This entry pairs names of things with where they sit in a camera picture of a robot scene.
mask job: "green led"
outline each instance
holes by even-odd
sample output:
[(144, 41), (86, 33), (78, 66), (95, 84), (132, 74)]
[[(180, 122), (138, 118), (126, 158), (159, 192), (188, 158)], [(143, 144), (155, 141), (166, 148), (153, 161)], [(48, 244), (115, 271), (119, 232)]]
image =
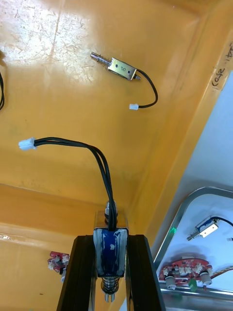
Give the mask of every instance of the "green led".
[(176, 233), (176, 230), (177, 230), (177, 228), (172, 227), (172, 228), (170, 229), (170, 232), (169, 232), (169, 233), (175, 234), (175, 233)]

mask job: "scratch marks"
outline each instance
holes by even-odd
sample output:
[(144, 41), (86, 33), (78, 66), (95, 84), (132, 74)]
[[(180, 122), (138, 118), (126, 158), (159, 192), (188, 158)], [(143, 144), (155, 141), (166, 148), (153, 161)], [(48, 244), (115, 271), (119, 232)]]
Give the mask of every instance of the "scratch marks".
[(66, 12), (65, 2), (60, 0), (56, 9), (41, 0), (4, 1), (0, 6), (7, 14), (0, 13), (5, 33), (0, 49), (8, 63), (51, 65), (72, 80), (89, 83), (96, 72), (89, 56), (96, 45), (90, 20)]

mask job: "cable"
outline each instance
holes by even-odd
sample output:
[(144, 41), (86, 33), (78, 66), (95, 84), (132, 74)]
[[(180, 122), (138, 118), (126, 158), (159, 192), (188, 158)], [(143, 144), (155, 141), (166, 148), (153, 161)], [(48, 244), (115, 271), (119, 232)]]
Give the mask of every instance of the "cable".
[(155, 100), (154, 100), (154, 102), (152, 102), (151, 104), (147, 104), (147, 105), (139, 105), (138, 108), (148, 108), (148, 107), (154, 106), (154, 105), (158, 102), (158, 92), (157, 92), (157, 90), (156, 90), (156, 88), (155, 88), (155, 86), (154, 86), (154, 83), (152, 82), (152, 80), (150, 79), (150, 77), (148, 77), (147, 74), (146, 74), (144, 71), (142, 71), (142, 70), (140, 70), (140, 69), (137, 69), (137, 71), (138, 71), (139, 73), (141, 73), (141, 74), (147, 79), (147, 81), (148, 81), (149, 84), (151, 85), (151, 87), (152, 87), (152, 89), (153, 89), (153, 91), (154, 91), (154, 95), (155, 95)]
[(222, 220), (223, 222), (226, 222), (228, 224), (230, 224), (233, 227), (233, 223), (230, 222), (229, 220), (222, 218), (222, 217), (218, 217), (218, 216), (213, 216), (210, 218), (211, 220)]
[(36, 139), (34, 141), (34, 146), (41, 146), (41, 145), (62, 145), (62, 146), (70, 146), (70, 147), (81, 147), (81, 148), (87, 148), (92, 152), (94, 157), (96, 158), (96, 161), (99, 165), (99, 169), (103, 178), (103, 182), (109, 197), (109, 222), (108, 222), (108, 230), (114, 231), (117, 226), (117, 211), (115, 202), (113, 199), (113, 190), (112, 190), (112, 184), (111, 184), (111, 178), (110, 178), (110, 171), (108, 167), (107, 160), (102, 153), (101, 150), (99, 150), (97, 147), (85, 144), (83, 142), (64, 139), (64, 138), (57, 138), (57, 137), (47, 137), (47, 138), (41, 138)]
[(5, 97), (4, 97), (4, 83), (3, 83), (3, 78), (1, 76), (1, 73), (0, 73), (0, 88), (1, 88), (0, 110), (2, 110), (5, 104)]

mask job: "white jst connector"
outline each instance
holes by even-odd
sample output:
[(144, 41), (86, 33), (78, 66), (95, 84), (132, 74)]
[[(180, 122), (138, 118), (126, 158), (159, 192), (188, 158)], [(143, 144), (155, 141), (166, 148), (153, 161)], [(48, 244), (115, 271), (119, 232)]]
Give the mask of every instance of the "white jst connector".
[(34, 141), (35, 141), (35, 138), (31, 137), (29, 139), (25, 139), (25, 140), (20, 141), (18, 143), (18, 146), (23, 151), (27, 151), (29, 149), (36, 149), (36, 147), (34, 146)]

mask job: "silver metal frame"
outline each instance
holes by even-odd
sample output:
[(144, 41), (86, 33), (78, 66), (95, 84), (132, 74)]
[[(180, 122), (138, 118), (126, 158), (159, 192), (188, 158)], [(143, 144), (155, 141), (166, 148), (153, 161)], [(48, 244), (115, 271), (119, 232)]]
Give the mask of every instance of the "silver metal frame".
[[(189, 194), (184, 200), (183, 202), (181, 203), (177, 213), (176, 213), (176, 216), (165, 236), (165, 239), (162, 243), (162, 245), (160, 246), (160, 249), (155, 257), (155, 260), (154, 260), (154, 266), (155, 266), (155, 269), (157, 270), (165, 253), (166, 253), (166, 250), (167, 248), (169, 247), (170, 243), (171, 243), (171, 240), (173, 238), (173, 236), (175, 235), (175, 232), (176, 232), (176, 229), (184, 215), (184, 213), (186, 212), (187, 208), (189, 207), (190, 203), (195, 200), (196, 198), (202, 196), (202, 195), (206, 195), (206, 194), (213, 194), (213, 195), (218, 195), (218, 196), (222, 196), (222, 197), (225, 197), (225, 198), (230, 198), (230, 199), (233, 199), (233, 191), (230, 191), (230, 190), (226, 190), (226, 189), (221, 189), (221, 188), (216, 188), (216, 187), (203, 187), (203, 188), (199, 188), (195, 191), (193, 191), (191, 194)], [(162, 292), (167, 292), (169, 291), (168, 289), (165, 289), (164, 288), (164, 284), (161, 283), (161, 289), (162, 289)], [(178, 289), (179, 292), (182, 292), (183, 294), (187, 293), (188, 289), (187, 288), (179, 288)], [(220, 296), (223, 296), (223, 295), (233, 295), (233, 291), (229, 292), (229, 291), (221, 291), (221, 290), (218, 290), (218, 289), (209, 289), (209, 292), (213, 292), (213, 293), (218, 293)]]

